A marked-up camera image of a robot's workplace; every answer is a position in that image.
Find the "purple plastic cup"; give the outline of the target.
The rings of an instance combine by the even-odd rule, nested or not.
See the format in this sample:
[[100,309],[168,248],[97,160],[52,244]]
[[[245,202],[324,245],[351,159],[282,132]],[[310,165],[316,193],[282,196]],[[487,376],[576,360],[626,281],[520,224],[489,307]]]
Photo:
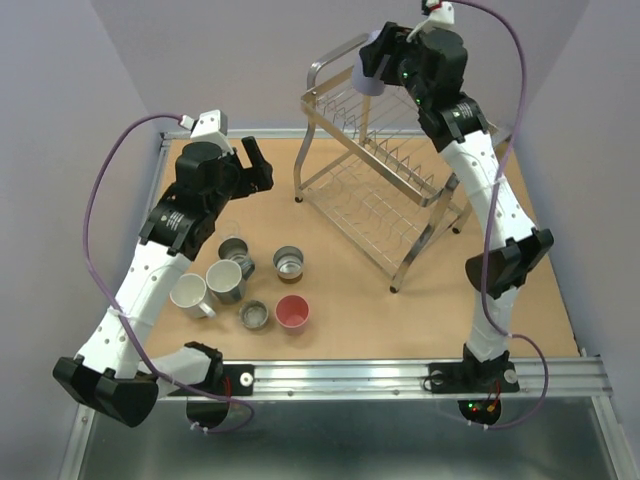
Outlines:
[[388,56],[384,56],[376,73],[372,77],[367,77],[364,75],[363,60],[361,58],[361,55],[358,55],[356,57],[351,75],[351,82],[354,89],[357,92],[370,97],[377,97],[382,95],[385,89],[385,84],[382,81],[381,77],[387,62]]

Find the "clear glass cup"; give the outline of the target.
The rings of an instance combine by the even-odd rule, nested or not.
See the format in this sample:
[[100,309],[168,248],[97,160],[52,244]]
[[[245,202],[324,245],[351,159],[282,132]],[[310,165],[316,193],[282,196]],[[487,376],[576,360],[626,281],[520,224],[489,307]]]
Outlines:
[[240,238],[241,228],[238,222],[229,220],[220,225],[218,233],[222,240],[227,240],[230,238]]

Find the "metal wire dish rack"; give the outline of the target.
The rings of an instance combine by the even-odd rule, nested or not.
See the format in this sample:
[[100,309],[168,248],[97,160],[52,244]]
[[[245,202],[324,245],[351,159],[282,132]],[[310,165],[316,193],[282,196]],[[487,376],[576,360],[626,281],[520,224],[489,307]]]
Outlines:
[[409,268],[442,234],[471,215],[456,175],[431,141],[410,127],[407,94],[377,97],[351,82],[351,60],[369,39],[359,34],[310,66],[301,110],[307,130],[294,167],[295,200],[310,203],[400,291]]

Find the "steel-lined brown white cup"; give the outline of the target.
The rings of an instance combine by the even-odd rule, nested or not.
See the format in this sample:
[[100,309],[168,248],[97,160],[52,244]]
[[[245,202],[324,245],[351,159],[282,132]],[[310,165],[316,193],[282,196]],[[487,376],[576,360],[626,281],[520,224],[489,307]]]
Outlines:
[[272,259],[278,278],[284,283],[296,283],[303,277],[303,252],[291,245],[280,247]]

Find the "grey ceramic mug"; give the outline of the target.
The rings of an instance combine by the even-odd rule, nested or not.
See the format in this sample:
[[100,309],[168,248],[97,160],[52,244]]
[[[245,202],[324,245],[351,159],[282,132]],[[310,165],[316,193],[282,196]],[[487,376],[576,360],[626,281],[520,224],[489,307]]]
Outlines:
[[246,294],[246,279],[241,266],[233,260],[218,260],[206,272],[205,282],[214,296],[225,305],[243,300]]

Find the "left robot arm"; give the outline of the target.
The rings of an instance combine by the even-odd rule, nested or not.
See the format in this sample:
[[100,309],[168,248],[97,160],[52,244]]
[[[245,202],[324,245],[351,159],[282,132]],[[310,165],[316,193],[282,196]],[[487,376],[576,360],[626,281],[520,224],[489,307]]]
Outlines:
[[269,191],[273,167],[252,136],[241,140],[251,163],[212,140],[183,147],[175,179],[151,210],[128,272],[89,340],[57,360],[52,375],[79,404],[128,427],[140,425],[156,402],[176,391],[205,396],[223,409],[234,403],[222,353],[191,341],[152,360],[143,344],[171,290],[215,231],[231,200]]

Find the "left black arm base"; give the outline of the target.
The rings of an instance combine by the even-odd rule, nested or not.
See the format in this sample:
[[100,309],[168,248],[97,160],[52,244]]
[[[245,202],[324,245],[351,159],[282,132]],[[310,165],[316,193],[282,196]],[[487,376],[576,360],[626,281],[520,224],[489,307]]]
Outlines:
[[174,379],[208,394],[248,397],[253,394],[254,373],[251,363],[213,361],[178,369]]

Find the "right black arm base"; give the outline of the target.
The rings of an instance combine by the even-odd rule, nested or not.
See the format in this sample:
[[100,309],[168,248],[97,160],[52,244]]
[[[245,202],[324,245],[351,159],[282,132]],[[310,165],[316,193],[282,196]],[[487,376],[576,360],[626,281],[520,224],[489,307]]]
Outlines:
[[432,362],[427,365],[431,386],[435,394],[483,394],[495,392],[516,393],[520,391],[515,365],[510,362],[472,361]]

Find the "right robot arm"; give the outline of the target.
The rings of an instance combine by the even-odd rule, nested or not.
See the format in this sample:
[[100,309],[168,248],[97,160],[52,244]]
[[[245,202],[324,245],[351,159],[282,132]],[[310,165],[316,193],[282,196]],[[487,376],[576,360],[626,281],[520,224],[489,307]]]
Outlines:
[[528,274],[554,243],[523,212],[502,173],[489,126],[463,90],[468,53],[455,32],[415,33],[388,22],[359,51],[361,71],[383,85],[404,88],[421,129],[462,184],[485,235],[483,253],[465,272],[476,291],[474,318],[461,362],[452,376],[482,390],[508,368],[511,311]]

